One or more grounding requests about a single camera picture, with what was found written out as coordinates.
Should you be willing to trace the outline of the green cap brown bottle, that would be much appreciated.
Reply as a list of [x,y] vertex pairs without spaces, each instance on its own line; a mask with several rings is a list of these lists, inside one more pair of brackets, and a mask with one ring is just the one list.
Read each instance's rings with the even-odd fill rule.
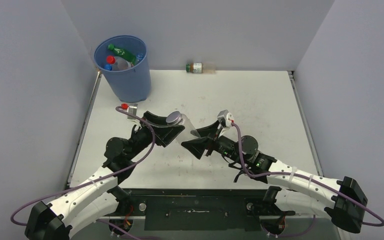
[[185,71],[191,74],[215,74],[216,66],[208,62],[191,62],[185,65]]

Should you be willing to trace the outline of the blue label crushed bottle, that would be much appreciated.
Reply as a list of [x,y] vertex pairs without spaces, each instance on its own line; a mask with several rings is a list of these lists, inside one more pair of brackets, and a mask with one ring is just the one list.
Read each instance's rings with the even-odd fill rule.
[[144,59],[145,55],[143,53],[138,53],[136,55],[136,64],[140,63]]

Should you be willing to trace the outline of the red label water bottle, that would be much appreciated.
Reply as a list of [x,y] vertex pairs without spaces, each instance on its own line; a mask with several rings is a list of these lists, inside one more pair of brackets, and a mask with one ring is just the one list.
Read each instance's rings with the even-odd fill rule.
[[106,57],[107,64],[112,66],[112,71],[124,71],[132,68],[132,64],[119,56],[109,55]]

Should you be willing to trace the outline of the Pepsi logo bottle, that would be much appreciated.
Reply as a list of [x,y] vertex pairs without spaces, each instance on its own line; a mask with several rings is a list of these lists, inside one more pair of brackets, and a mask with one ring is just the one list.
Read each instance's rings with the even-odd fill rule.
[[107,70],[107,71],[111,71],[112,70],[112,66],[110,64],[105,64],[104,65],[104,69]]

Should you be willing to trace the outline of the green plastic bottle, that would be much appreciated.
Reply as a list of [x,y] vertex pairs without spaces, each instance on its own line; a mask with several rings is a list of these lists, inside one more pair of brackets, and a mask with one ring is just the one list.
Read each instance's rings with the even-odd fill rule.
[[110,50],[112,53],[114,53],[116,56],[123,58],[124,60],[130,62],[131,64],[133,65],[137,64],[136,55],[126,50],[125,48],[117,47],[114,44],[110,43],[107,49]]

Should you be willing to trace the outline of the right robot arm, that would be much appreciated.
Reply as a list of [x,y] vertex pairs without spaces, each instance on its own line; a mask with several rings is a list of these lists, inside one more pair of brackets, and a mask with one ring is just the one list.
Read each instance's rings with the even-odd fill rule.
[[181,145],[197,159],[219,153],[239,164],[249,178],[272,185],[263,199],[263,209],[269,214],[278,211],[312,214],[323,217],[338,228],[353,234],[361,232],[368,199],[358,182],[348,176],[343,179],[311,174],[259,151],[258,141],[242,135],[233,123],[238,139],[222,132],[219,123],[197,130],[197,136]]

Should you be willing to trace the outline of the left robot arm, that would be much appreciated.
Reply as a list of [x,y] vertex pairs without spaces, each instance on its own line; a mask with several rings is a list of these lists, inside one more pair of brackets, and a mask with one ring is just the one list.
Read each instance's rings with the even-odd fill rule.
[[133,172],[133,158],[145,149],[166,147],[185,130],[148,111],[139,121],[140,128],[130,138],[107,141],[106,161],[87,180],[49,203],[39,201],[32,207],[24,232],[29,240],[69,240],[101,217],[121,216],[129,210],[128,196],[119,184]]

